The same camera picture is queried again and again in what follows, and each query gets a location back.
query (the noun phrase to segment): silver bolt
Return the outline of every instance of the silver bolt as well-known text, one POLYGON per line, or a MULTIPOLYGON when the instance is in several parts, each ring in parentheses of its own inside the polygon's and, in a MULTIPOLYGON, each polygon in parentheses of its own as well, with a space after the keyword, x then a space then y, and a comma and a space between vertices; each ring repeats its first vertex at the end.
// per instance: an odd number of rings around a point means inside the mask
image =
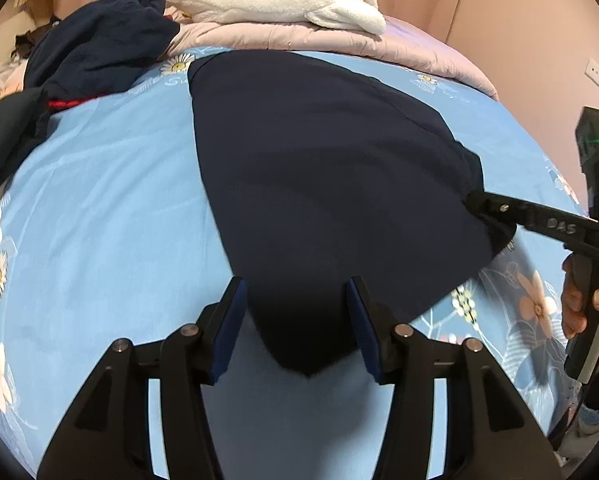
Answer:
POLYGON ((479 352, 484 348, 484 345, 479 339, 470 337, 466 339, 466 348, 468 348, 471 352, 479 352))
POLYGON ((112 349, 116 352, 124 352, 128 349, 128 346, 130 346, 130 341, 125 337, 122 337, 113 342, 112 349))
POLYGON ((194 335, 198 335, 199 327, 195 323, 188 323, 180 328, 180 333, 184 337, 193 337, 194 335))
POLYGON ((415 333, 415 330, 413 330, 412 326, 407 325, 406 323, 400 323, 399 325, 395 326, 395 333, 400 337, 410 337, 415 333))

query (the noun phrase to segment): pink wall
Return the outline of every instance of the pink wall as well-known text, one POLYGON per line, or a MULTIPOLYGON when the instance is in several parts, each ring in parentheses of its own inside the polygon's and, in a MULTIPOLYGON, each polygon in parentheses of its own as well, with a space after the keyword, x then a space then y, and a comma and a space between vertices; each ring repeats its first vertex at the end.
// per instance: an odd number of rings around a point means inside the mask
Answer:
POLYGON ((585 203, 575 125, 599 108, 584 74, 599 62, 594 0, 460 0, 447 43, 478 65, 502 103, 537 140, 585 203))

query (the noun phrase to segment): blue bed sheet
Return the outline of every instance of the blue bed sheet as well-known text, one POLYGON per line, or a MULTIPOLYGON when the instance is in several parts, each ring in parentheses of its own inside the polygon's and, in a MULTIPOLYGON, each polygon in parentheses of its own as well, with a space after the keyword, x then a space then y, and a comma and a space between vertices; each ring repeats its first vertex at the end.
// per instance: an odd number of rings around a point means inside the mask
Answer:
MULTIPOLYGON (((186 79, 193 59, 223 50, 191 49, 126 93, 56 114, 49 140, 0 202, 0 435, 33 473, 114 339, 167 336, 217 301, 231 278, 201 183, 186 79)), ((375 60, 300 54, 374 76, 439 110, 481 156, 487 190, 582 213, 535 141, 486 95, 375 60)), ((481 339, 545 431, 573 389, 562 368, 565 256, 559 243, 520 231, 414 323, 431 338, 481 339)), ((167 477, 155 386, 154 467, 167 477)), ((310 379, 282 370, 249 317, 228 372, 204 390, 227 480, 371 478, 391 394, 373 383, 359 352, 310 379)), ((444 397, 439 383, 436 400, 444 397)), ((430 477, 443 468, 444 428, 436 402, 430 477)))

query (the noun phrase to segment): pink comforter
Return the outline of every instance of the pink comforter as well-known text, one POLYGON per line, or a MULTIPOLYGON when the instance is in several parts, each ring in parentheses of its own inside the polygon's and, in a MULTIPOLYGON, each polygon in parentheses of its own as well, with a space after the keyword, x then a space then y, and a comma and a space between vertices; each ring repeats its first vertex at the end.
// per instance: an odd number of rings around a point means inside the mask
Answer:
POLYGON ((370 57, 431 75, 460 81, 499 101, 495 86, 457 50, 417 27, 386 17, 381 36, 321 28, 312 23, 189 23, 176 17, 182 29, 170 42, 165 57, 193 46, 234 49, 313 50, 370 57))

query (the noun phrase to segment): human hand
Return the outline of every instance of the human hand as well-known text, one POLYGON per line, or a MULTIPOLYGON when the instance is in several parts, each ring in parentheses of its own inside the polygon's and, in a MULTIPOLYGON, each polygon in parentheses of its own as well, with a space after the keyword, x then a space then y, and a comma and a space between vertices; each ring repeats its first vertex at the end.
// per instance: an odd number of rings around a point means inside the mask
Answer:
MULTIPOLYGON (((566 271, 562 291, 562 329, 566 338, 572 339, 575 334, 579 334, 586 329, 586 316, 583 312, 586 298, 575 284, 570 256, 564 260, 562 268, 566 271)), ((593 294, 593 307, 599 311, 599 289, 593 294)))

